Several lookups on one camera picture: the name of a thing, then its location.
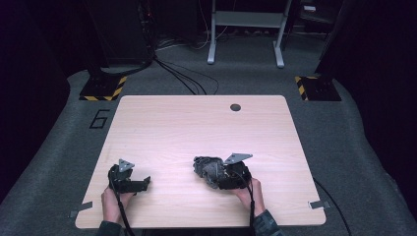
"hazard-striped block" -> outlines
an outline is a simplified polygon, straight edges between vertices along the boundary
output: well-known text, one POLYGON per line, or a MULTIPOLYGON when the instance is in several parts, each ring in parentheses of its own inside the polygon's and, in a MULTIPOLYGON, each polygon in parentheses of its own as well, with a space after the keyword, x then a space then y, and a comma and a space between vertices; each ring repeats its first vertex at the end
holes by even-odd
POLYGON ((80 95, 80 100, 90 100, 90 101, 116 100, 117 97, 119 97, 119 94, 122 91, 122 88, 125 85, 126 80, 127 80, 127 77, 123 77, 122 79, 120 79, 119 84, 117 85, 117 88, 115 89, 115 91, 113 93, 110 93, 109 95, 105 95, 105 96, 80 95))
POLYGON ((306 94, 306 89, 301 82, 301 79, 316 79, 317 77, 295 77, 295 82, 297 83, 298 91, 300 92, 301 98, 303 100, 309 100, 309 97, 306 94))

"wooden table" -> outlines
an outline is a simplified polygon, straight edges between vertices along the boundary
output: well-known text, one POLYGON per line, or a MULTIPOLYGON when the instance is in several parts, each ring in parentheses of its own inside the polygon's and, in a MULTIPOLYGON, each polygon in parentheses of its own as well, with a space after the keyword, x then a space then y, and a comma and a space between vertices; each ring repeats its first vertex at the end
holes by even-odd
POLYGON ((248 226, 249 213, 229 191, 194 173, 195 156, 250 153, 244 160, 263 184, 266 207, 279 225, 320 225, 319 201, 286 100, 280 95, 129 95, 120 100, 80 211, 79 228, 97 228, 107 172, 119 158, 135 163, 131 179, 151 177, 133 198, 132 227, 248 226), (240 111, 232 111, 239 104, 240 111))

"wrist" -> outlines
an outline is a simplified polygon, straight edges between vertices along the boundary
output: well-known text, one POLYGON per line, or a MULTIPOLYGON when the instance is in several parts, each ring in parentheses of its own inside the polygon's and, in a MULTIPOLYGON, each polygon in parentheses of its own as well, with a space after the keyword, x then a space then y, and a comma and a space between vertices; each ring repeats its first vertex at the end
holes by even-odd
POLYGON ((120 220, 120 214, 106 215, 103 217, 103 220, 107 222, 118 223, 120 220))
POLYGON ((284 235, 267 209, 255 217, 254 228, 255 235, 284 235))
POLYGON ((118 223, 103 220, 95 235, 119 235, 121 228, 122 226, 118 223))
POLYGON ((254 216, 257 217, 258 215, 265 212, 265 208, 261 206, 255 206, 254 216))

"dark background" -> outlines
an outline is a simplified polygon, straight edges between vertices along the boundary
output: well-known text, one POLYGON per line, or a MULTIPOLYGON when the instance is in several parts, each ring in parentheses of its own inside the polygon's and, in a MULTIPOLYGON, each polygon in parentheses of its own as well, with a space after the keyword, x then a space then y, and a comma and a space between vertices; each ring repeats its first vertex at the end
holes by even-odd
MULTIPOLYGON (((196 2, 178 2, 177 7, 185 4, 184 9, 196 11, 191 13, 197 16, 193 30, 201 32, 205 29, 196 2)), ((270 9, 271 1, 241 3, 261 11, 270 9)), ((210 1, 202 0, 202 6, 209 19, 210 1)), ((369 143, 416 217, 417 3, 345 0, 343 6, 337 34, 318 72, 332 74, 352 94, 369 143)), ((66 79, 87 68, 74 27, 89 46, 83 53, 102 67, 108 65, 83 1, 6 0, 0 9, 3 200, 65 106, 70 89, 66 79)))

